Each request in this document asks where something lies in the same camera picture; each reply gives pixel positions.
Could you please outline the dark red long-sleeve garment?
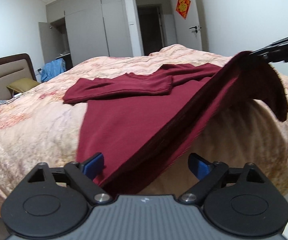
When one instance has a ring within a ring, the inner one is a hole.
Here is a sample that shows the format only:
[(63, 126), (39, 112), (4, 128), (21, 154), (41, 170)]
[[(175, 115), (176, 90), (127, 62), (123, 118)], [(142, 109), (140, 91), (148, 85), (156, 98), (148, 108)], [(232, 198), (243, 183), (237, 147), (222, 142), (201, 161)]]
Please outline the dark red long-sleeve garment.
[(87, 104), (76, 159), (101, 153), (104, 168), (94, 181), (116, 195), (143, 190), (190, 148), (211, 117), (254, 99), (286, 120), (288, 102), (277, 73), (243, 51), (223, 67), (164, 64), (150, 75), (81, 78), (63, 102)]

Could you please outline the blue clothing pile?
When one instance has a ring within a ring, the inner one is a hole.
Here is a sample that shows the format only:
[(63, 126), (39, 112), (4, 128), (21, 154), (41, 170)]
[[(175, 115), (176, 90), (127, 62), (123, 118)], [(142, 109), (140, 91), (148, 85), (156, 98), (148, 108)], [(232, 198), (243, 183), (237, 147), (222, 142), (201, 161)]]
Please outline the blue clothing pile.
[(64, 59), (56, 59), (47, 63), (41, 70), (41, 81), (47, 82), (66, 71)]

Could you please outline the peach floral bed quilt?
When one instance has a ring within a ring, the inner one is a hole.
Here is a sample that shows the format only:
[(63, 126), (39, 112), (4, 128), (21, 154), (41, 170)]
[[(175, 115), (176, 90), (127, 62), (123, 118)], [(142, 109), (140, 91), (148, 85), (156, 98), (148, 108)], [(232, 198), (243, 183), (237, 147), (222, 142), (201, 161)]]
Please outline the peach floral bed quilt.
[[(36, 163), (60, 167), (75, 159), (87, 105), (65, 105), (62, 98), (79, 78), (151, 74), (168, 63), (222, 67), (227, 62), (228, 57), (179, 44), (149, 56), (96, 57), (1, 105), (0, 206)], [(288, 76), (280, 79), (288, 98)], [(288, 117), (285, 122), (278, 121), (261, 101), (219, 112), (192, 142), (190, 151), (231, 166), (254, 162), (282, 194), (288, 193)]]

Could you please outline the white room door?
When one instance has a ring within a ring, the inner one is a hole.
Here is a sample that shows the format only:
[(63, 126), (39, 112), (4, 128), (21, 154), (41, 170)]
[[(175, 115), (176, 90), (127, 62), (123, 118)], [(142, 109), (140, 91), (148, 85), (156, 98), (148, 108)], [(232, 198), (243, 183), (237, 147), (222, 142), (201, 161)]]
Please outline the white room door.
[(175, 11), (177, 0), (171, 0), (171, 3), (178, 43), (187, 48), (202, 50), (201, 33), (195, 34), (189, 29), (196, 25), (200, 26), (196, 0), (191, 0), (191, 5), (185, 20)]

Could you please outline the olive yellow pillow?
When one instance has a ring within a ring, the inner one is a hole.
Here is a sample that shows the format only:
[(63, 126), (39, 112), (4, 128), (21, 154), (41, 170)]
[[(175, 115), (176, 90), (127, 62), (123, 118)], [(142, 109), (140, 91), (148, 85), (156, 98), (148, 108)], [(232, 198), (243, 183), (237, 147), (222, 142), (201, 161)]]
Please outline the olive yellow pillow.
[(12, 95), (15, 95), (19, 93), (25, 93), (38, 86), (39, 84), (39, 82), (33, 79), (22, 78), (7, 85), (7, 89), (11, 92)]

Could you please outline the red fu door decoration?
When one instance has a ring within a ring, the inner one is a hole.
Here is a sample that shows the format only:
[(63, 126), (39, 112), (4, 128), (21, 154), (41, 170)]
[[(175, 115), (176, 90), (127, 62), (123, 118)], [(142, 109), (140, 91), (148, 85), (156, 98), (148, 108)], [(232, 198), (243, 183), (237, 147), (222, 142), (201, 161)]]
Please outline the red fu door decoration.
[(175, 11), (177, 11), (181, 17), (185, 20), (191, 5), (191, 0), (177, 0)]

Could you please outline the brown padded bed headboard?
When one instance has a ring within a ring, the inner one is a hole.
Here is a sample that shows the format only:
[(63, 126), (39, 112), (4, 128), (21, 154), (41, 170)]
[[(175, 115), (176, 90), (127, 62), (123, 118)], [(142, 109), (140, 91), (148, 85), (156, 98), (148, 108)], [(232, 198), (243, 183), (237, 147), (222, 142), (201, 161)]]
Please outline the brown padded bed headboard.
[(16, 54), (0, 58), (0, 100), (12, 98), (9, 84), (22, 78), (36, 80), (31, 58), (28, 54)]

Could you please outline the grey built-in wardrobe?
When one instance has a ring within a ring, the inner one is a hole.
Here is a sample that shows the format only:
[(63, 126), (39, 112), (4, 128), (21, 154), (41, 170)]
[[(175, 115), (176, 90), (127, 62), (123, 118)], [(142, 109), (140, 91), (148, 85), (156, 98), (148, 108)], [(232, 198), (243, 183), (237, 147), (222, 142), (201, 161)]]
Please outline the grey built-in wardrobe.
[(38, 24), (45, 63), (68, 51), (75, 66), (98, 56), (131, 57), (124, 0), (58, 0)]

